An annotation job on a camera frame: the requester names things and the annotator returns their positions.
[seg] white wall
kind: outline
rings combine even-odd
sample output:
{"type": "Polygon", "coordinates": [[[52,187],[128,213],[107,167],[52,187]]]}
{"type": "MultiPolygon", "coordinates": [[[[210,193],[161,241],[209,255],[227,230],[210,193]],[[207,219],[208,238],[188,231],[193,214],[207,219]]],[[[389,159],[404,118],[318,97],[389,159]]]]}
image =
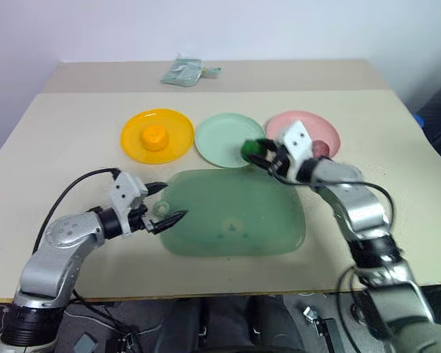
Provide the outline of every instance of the white wall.
{"type": "Polygon", "coordinates": [[[61,61],[366,58],[409,109],[441,87],[441,0],[0,0],[0,146],[61,61]]]}

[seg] floor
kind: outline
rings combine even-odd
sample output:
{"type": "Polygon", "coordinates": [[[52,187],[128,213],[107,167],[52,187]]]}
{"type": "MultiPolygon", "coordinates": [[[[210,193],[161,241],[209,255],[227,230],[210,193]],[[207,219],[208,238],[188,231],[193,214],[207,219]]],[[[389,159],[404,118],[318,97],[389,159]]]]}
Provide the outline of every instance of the floor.
{"type": "MultiPolygon", "coordinates": [[[[345,310],[345,319],[351,330],[356,343],[362,348],[363,352],[383,352],[383,344],[375,340],[367,331],[366,327],[355,322],[348,313],[351,297],[344,293],[342,296],[343,308],[345,310]]],[[[235,326],[238,331],[238,337],[231,337],[235,343],[241,342],[242,339],[248,340],[248,333],[245,330],[246,325],[241,315],[227,315],[226,307],[231,307],[231,313],[242,313],[245,309],[247,296],[224,296],[209,300],[212,307],[210,312],[209,324],[211,325],[231,325],[235,326]]],[[[116,302],[114,307],[108,310],[116,319],[124,321],[126,324],[134,324],[143,331],[149,330],[146,334],[141,335],[141,343],[144,351],[149,352],[154,345],[157,337],[159,324],[163,318],[169,313],[174,300],[147,300],[147,301],[130,301],[116,302]]],[[[315,294],[296,294],[284,296],[284,304],[287,306],[295,323],[301,333],[305,348],[308,352],[328,352],[325,340],[317,336],[313,327],[309,326],[302,315],[305,307],[313,307],[322,318],[336,318],[338,322],[337,311],[335,308],[335,295],[315,294]]],[[[3,307],[0,307],[0,325],[3,315],[3,307]]],[[[79,304],[72,304],[67,308],[67,312],[71,315],[92,315],[85,307],[79,304]]],[[[93,322],[86,318],[74,318],[65,316],[59,331],[59,343],[56,353],[72,352],[73,345],[78,341],[80,336],[86,332],[98,341],[98,345],[94,350],[95,353],[104,353],[104,346],[107,339],[115,337],[117,333],[111,329],[93,322]]],[[[351,345],[346,340],[344,332],[341,333],[342,341],[346,352],[352,352],[351,345]]]]}

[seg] blue object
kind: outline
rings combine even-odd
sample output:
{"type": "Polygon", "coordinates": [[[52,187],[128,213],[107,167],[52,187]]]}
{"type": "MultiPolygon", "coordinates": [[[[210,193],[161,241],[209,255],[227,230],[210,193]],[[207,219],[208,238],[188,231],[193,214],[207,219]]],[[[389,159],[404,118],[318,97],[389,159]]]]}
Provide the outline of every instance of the blue object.
{"type": "Polygon", "coordinates": [[[420,127],[423,128],[425,126],[425,120],[419,115],[416,114],[412,114],[412,115],[413,118],[417,121],[418,125],[420,125],[420,127]]]}

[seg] beige table surface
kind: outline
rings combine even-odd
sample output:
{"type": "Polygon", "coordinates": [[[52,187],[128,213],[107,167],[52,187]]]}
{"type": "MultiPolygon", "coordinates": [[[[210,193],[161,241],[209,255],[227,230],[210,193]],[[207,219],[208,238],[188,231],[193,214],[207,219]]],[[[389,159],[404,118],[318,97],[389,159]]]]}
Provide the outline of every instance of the beige table surface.
{"type": "MultiPolygon", "coordinates": [[[[12,298],[50,206],[79,175],[118,166],[144,182],[215,168],[193,147],[165,165],[130,160],[119,146],[134,114],[155,107],[183,112],[198,126],[220,112],[264,124],[285,110],[308,110],[340,133],[335,160],[394,196],[394,236],[420,284],[441,282],[441,158],[405,106],[366,62],[224,62],[219,80],[191,89],[161,85],[169,63],[79,63],[58,68],[0,151],[0,300],[12,298]]],[[[56,215],[108,206],[109,176],[95,176],[56,215]]],[[[89,298],[331,290],[352,264],[330,207],[298,190],[306,240],[295,252],[265,257],[180,257],[154,235],[116,238],[86,260],[77,288],[89,298]]],[[[157,200],[152,197],[148,206],[157,200]]]]}

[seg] robotic arm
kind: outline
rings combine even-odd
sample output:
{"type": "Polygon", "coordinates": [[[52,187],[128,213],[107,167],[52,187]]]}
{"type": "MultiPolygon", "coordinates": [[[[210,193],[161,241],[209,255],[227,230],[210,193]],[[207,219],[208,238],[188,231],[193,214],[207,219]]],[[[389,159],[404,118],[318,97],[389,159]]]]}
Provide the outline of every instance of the robotic arm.
{"type": "Polygon", "coordinates": [[[278,140],[247,141],[243,156],[280,182],[310,186],[330,204],[356,263],[355,273],[366,286],[357,304],[372,335],[390,342],[397,352],[441,352],[441,326],[434,323],[431,308],[392,238],[393,203],[384,189],[363,182],[352,165],[314,158],[312,140],[300,121],[278,140]],[[391,219],[369,186],[386,194],[391,219]]]}
{"type": "Polygon", "coordinates": [[[44,232],[39,249],[21,274],[3,333],[0,353],[52,352],[57,330],[82,264],[106,240],[139,229],[157,234],[172,227],[187,211],[153,223],[143,200],[168,184],[144,185],[139,178],[118,173],[110,190],[112,206],[95,207],[57,219],[44,232]]]}

